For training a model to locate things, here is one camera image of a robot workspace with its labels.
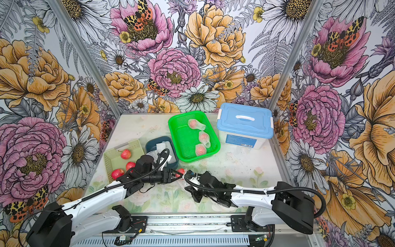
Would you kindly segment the white foam net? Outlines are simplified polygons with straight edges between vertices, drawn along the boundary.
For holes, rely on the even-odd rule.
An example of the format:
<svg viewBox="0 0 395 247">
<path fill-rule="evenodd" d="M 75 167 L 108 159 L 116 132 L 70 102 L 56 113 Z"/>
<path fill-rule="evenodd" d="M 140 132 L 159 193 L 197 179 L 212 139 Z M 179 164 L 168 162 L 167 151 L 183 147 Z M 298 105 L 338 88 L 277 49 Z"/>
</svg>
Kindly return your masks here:
<svg viewBox="0 0 395 247">
<path fill-rule="evenodd" d="M 170 154 L 170 158 L 168 159 L 168 163 L 174 163 L 176 161 L 176 159 L 175 159 L 175 155 L 174 155 L 174 152 L 173 152 L 172 145 L 171 145 L 171 143 L 169 141 L 166 141 L 165 144 L 166 144 L 166 148 L 169 149 L 169 154 Z"/>
</svg>

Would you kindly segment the bare red apple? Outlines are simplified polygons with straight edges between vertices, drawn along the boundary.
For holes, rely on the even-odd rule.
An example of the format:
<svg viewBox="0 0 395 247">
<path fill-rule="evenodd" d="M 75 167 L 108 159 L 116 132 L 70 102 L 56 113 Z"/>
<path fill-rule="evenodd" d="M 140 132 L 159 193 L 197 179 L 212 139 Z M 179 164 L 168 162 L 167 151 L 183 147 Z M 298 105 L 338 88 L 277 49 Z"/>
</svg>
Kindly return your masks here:
<svg viewBox="0 0 395 247">
<path fill-rule="evenodd" d="M 129 149 L 125 149 L 121 152 L 120 157 L 124 160 L 128 160 L 131 158 L 131 151 Z"/>
<path fill-rule="evenodd" d="M 135 162 L 128 162 L 128 163 L 126 164 L 125 169 L 126 169 L 126 171 L 128 171 L 128 170 L 130 170 L 131 168 L 134 168 L 135 166 L 136 166 L 136 163 L 135 163 Z"/>
<path fill-rule="evenodd" d="M 115 169 L 111 173 L 111 177 L 113 180 L 117 180 L 119 177 L 124 175 L 124 170 L 123 169 Z"/>
</svg>

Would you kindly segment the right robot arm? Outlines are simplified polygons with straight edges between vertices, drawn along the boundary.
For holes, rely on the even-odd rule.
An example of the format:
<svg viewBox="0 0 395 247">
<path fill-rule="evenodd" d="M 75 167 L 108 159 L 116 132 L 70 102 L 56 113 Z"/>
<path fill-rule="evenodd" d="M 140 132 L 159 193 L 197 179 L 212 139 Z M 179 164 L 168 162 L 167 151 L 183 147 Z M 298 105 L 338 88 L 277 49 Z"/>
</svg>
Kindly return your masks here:
<svg viewBox="0 0 395 247">
<path fill-rule="evenodd" d="M 191 170 L 183 176 L 195 202 L 203 197 L 223 207 L 247 207 L 247 223 L 253 226 L 286 224 L 293 230 L 313 234 L 314 219 L 326 211 L 324 196 L 309 187 L 294 187 L 278 182 L 269 188 L 247 188 L 222 183 L 211 173 L 197 174 Z"/>
</svg>

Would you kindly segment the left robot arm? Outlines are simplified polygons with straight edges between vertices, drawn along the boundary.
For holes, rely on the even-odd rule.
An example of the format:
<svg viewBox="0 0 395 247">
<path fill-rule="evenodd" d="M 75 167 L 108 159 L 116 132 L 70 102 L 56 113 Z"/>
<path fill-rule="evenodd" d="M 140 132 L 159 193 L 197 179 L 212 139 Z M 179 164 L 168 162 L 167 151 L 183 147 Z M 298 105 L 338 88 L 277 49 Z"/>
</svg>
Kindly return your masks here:
<svg viewBox="0 0 395 247">
<path fill-rule="evenodd" d="M 78 242 L 107 231 L 127 232 L 133 227 L 129 211 L 117 202 L 140 191 L 145 184 L 167 184 L 182 176 L 165 164 L 170 150 L 157 159 L 143 155 L 136 166 L 103 189 L 81 199 L 48 204 L 29 230 L 30 247 L 71 247 Z"/>
</svg>

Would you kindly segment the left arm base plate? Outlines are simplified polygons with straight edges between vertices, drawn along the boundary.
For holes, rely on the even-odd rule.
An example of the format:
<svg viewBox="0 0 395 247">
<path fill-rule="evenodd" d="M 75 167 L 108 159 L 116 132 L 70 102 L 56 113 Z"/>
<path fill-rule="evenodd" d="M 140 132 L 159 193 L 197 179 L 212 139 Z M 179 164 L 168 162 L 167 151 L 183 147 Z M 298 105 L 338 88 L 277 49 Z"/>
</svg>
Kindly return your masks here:
<svg viewBox="0 0 395 247">
<path fill-rule="evenodd" d="M 131 216 L 122 218 L 115 229 L 105 231 L 105 234 L 136 234 L 144 233 L 147 227 L 147 216 Z"/>
</svg>

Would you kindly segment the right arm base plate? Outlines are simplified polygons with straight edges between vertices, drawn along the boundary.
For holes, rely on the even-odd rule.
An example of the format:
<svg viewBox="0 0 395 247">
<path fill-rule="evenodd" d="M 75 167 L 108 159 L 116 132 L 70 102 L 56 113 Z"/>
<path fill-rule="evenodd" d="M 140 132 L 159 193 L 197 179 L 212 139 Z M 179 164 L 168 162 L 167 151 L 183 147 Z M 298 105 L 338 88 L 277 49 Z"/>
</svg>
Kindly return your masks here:
<svg viewBox="0 0 395 247">
<path fill-rule="evenodd" d="M 251 216 L 247 215 L 231 215 L 230 227 L 232 232 L 272 232 L 271 226 L 260 226 L 252 221 Z"/>
</svg>

